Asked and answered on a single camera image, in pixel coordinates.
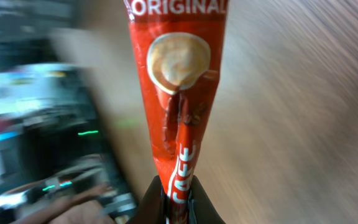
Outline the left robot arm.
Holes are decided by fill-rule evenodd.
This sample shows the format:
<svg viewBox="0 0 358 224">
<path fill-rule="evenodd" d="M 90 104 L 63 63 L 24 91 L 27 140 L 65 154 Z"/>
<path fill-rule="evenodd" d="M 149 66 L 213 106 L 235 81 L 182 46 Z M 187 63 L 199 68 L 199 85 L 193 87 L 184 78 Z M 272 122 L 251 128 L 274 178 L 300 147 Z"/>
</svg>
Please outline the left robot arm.
<svg viewBox="0 0 358 224">
<path fill-rule="evenodd" d="M 60 31 L 91 1 L 0 1 L 0 223 L 72 202 L 65 223 L 125 223 L 136 208 L 107 140 L 87 69 Z"/>
</svg>

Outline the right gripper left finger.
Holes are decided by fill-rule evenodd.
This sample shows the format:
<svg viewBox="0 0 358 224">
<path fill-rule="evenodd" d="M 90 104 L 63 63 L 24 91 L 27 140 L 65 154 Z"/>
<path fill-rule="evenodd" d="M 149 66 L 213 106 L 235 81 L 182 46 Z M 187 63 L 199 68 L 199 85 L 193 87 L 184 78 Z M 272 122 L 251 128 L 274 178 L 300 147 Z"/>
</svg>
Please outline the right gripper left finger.
<svg viewBox="0 0 358 224">
<path fill-rule="evenodd" d="M 165 192 L 156 175 L 127 224 L 165 224 Z"/>
</svg>

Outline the red sachet stick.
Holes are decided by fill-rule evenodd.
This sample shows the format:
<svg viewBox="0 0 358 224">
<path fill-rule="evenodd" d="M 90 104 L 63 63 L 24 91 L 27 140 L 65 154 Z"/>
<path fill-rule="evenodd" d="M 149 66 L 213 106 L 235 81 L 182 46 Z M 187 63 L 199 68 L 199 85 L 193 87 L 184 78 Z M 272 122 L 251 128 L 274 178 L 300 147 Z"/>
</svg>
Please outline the red sachet stick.
<svg viewBox="0 0 358 224">
<path fill-rule="evenodd" d="M 190 222 L 191 182 L 220 80 L 228 0 L 128 0 L 163 221 Z"/>
</svg>

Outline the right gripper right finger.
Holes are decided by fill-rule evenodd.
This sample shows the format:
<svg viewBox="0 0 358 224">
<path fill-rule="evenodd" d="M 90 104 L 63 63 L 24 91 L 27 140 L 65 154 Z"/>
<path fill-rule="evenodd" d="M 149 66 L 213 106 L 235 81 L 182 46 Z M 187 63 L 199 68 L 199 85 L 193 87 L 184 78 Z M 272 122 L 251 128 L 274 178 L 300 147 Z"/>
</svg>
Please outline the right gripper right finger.
<svg viewBox="0 0 358 224">
<path fill-rule="evenodd" d="M 225 224 L 195 175 L 191 181 L 188 209 L 189 224 Z"/>
</svg>

